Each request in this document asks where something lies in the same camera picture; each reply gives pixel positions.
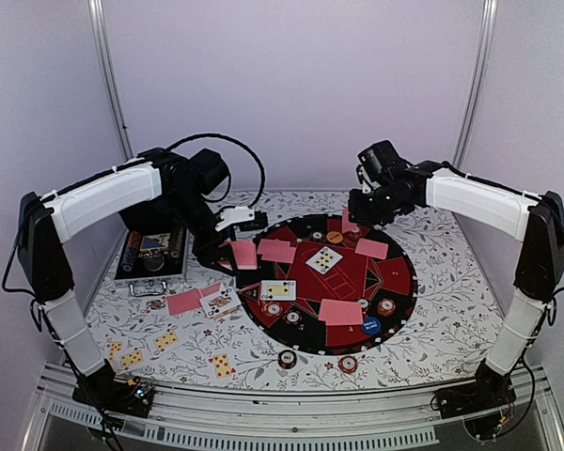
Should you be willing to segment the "spades community card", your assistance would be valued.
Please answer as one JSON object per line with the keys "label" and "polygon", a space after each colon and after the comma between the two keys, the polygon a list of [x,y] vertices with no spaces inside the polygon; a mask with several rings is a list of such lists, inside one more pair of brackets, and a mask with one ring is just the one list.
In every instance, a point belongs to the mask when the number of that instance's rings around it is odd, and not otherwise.
{"label": "spades community card", "polygon": [[328,246],[324,246],[308,259],[305,264],[318,274],[326,274],[334,268],[342,258],[342,254]]}

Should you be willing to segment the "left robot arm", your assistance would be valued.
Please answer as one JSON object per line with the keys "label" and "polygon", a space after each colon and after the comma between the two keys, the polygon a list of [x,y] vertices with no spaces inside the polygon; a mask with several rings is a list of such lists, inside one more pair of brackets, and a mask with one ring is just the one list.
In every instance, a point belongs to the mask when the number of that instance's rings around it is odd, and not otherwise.
{"label": "left robot arm", "polygon": [[16,292],[8,278],[13,264],[20,264],[28,286],[19,291],[30,298],[37,329],[48,331],[70,365],[76,379],[73,399],[95,408],[102,417],[111,413],[148,417],[154,389],[142,378],[119,379],[102,354],[77,297],[76,277],[82,268],[67,244],[113,215],[152,214],[192,236],[191,252],[201,266],[237,275],[231,247],[234,228],[256,219],[260,198],[256,196],[246,206],[211,209],[207,195],[229,177],[225,161],[207,148],[191,157],[176,151],[202,139],[221,140],[245,151],[258,168],[258,191],[264,191],[265,167],[252,148],[225,134],[202,132],[166,148],[145,150],[60,190],[44,195],[29,192],[20,200],[17,232],[1,289]]}

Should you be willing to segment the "red playing card deck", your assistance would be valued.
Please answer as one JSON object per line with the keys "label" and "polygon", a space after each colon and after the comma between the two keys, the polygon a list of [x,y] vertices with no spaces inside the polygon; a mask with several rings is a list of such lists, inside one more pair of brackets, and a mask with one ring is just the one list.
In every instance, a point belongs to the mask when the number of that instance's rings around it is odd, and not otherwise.
{"label": "red playing card deck", "polygon": [[253,241],[231,241],[222,244],[221,248],[225,248],[227,245],[233,251],[239,270],[256,270],[258,268],[257,248]]}

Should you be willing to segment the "dark poker chip stack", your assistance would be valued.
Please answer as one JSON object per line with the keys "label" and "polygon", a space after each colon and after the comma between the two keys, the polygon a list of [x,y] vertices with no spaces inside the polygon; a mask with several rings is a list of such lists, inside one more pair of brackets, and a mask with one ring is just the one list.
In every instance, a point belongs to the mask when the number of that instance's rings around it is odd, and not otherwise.
{"label": "dark poker chip stack", "polygon": [[278,354],[278,364],[282,369],[292,369],[297,363],[297,355],[294,351],[283,350]]}

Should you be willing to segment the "orange poker chip stack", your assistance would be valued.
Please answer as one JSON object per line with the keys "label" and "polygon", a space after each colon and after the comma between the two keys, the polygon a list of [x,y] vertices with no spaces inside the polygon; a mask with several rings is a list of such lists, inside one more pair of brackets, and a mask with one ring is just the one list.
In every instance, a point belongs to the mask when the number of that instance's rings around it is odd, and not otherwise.
{"label": "orange poker chip stack", "polygon": [[341,372],[352,374],[358,368],[357,360],[351,355],[343,356],[338,360],[338,368]]}

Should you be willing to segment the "two of clubs card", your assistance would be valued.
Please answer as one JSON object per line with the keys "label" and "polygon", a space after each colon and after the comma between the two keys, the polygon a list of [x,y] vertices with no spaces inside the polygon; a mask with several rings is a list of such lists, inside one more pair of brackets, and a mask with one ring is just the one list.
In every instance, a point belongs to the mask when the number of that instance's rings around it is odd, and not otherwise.
{"label": "two of clubs card", "polygon": [[259,298],[262,301],[295,301],[297,285],[294,280],[263,280]]}

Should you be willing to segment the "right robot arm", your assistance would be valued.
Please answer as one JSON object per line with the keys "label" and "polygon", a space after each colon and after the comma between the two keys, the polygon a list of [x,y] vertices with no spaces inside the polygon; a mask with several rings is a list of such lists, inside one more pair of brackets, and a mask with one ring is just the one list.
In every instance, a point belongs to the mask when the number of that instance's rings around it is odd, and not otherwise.
{"label": "right robot arm", "polygon": [[555,323],[564,292],[564,207],[559,194],[535,194],[466,174],[450,163],[361,160],[349,195],[356,223],[386,225],[417,208],[455,213],[513,239],[511,299],[494,343],[472,382],[437,391],[431,406],[443,417],[466,416],[471,437],[486,443],[508,436],[525,420],[511,387],[515,369],[529,369],[527,352],[545,322]]}

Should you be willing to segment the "blue small blind button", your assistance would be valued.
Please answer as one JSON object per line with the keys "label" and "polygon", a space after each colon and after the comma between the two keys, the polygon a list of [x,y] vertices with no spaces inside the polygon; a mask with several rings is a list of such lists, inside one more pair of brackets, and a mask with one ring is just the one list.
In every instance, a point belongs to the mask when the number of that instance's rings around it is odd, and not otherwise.
{"label": "blue small blind button", "polygon": [[361,325],[361,330],[364,334],[376,335],[382,330],[382,324],[374,317],[366,317]]}

